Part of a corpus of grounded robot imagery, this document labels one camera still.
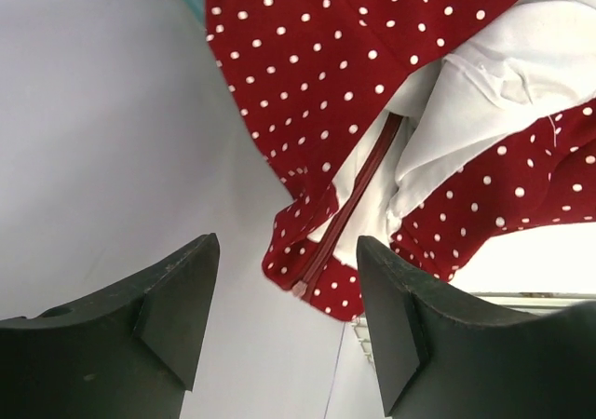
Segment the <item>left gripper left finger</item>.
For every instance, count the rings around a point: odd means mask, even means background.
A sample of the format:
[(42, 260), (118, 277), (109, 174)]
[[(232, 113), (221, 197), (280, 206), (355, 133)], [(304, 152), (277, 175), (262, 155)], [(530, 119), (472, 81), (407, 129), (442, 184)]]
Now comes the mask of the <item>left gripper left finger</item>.
[(220, 244), (203, 235), (35, 318), (1, 323), (5, 418), (177, 418), (195, 383)]

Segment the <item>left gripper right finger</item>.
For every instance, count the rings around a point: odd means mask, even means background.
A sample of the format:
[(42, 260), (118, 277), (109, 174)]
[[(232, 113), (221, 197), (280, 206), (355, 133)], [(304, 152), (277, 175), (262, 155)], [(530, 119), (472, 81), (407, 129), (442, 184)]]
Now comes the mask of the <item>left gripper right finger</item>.
[(595, 304), (491, 304), (361, 237), (358, 270), (389, 418), (591, 418)]

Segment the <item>red polka dot skirt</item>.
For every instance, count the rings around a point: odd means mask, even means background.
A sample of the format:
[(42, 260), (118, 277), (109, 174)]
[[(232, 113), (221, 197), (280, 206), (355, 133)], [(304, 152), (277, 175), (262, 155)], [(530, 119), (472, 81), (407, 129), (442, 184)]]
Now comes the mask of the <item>red polka dot skirt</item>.
[(595, 219), (595, 0), (205, 0), (207, 42), (291, 195), (264, 274), (363, 311), (374, 237), (448, 281), (490, 238)]

